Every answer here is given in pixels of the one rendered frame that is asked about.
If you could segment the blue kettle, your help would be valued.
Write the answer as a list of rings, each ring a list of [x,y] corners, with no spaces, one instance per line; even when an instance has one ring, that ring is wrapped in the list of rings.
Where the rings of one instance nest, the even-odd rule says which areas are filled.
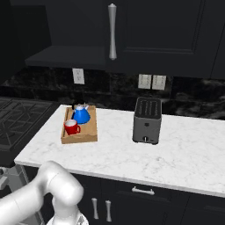
[[[88,108],[89,105],[86,104],[72,105],[73,113],[71,119],[75,120],[78,125],[87,123],[91,119]]]

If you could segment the wooden tray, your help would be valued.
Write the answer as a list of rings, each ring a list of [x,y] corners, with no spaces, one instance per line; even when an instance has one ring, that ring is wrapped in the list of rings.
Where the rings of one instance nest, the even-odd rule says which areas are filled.
[[[91,105],[88,108],[88,113],[91,119],[86,124],[81,125],[79,134],[68,135],[65,128],[62,129],[62,144],[96,142],[98,140],[96,106]]]

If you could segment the red mug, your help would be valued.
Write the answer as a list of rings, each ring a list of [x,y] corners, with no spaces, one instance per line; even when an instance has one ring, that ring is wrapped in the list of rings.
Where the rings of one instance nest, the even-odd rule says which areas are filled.
[[[64,128],[68,135],[79,134],[81,132],[81,128],[76,120],[66,120],[64,122]]]

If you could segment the black open upper cabinet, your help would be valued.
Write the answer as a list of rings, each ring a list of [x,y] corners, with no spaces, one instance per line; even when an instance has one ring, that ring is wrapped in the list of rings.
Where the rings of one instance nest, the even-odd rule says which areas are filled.
[[[45,0],[51,44],[27,65],[102,69],[105,66],[103,0]]]

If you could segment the black lower cabinet door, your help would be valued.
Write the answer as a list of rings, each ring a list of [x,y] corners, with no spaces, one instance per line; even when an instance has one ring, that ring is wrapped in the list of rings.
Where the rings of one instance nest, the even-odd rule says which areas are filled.
[[[80,211],[85,215],[90,225],[101,225],[100,220],[100,182],[97,178],[86,177],[84,175],[74,174],[74,177],[79,181],[84,189],[83,198],[78,204]],[[93,205],[91,198],[98,200],[98,220],[93,217]]]
[[[103,179],[101,188],[105,199],[112,202],[118,225],[180,225],[185,207],[174,207],[118,193],[115,182],[116,180]]]

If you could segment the black narrow upper cabinet door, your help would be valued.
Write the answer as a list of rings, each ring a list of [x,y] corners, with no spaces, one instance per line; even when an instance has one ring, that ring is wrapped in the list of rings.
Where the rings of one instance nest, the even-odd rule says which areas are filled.
[[[225,81],[225,0],[214,2],[217,6],[215,16],[219,19],[216,24],[220,28],[220,34],[211,78]]]

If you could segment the grey toaster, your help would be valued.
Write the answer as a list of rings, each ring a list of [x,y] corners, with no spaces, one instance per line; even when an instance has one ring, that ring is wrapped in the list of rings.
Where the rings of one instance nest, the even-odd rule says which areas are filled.
[[[133,141],[158,144],[161,122],[161,100],[138,97],[134,109]]]

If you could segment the black gas stove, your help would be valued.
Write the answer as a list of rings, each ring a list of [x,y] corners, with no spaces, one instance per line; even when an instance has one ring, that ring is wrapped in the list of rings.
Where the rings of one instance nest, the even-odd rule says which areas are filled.
[[[47,122],[58,103],[0,97],[0,199],[26,185],[38,169],[14,159]]]

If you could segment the black drawer front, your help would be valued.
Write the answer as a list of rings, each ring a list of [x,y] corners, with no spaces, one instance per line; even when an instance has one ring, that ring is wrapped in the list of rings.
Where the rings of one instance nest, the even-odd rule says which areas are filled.
[[[140,185],[135,183],[116,181],[116,190],[118,193],[123,193],[128,196],[142,198],[144,200],[152,200],[156,203],[163,203],[174,207],[185,207],[189,199],[186,192],[172,190],[168,188],[156,187],[153,185]],[[136,186],[138,189],[150,190],[155,192],[155,195],[132,192],[131,189]]]

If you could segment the white wall switch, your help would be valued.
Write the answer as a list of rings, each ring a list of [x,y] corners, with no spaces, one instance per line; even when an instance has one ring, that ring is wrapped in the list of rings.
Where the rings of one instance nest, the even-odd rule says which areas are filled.
[[[151,87],[151,75],[140,74],[138,78],[139,89],[150,89]]]
[[[166,84],[166,76],[153,75],[152,89],[163,91]]]

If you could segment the white wall outlet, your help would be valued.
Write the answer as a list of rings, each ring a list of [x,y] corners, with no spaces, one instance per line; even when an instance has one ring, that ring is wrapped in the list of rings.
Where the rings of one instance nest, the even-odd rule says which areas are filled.
[[[84,84],[83,69],[72,69],[74,84]]]

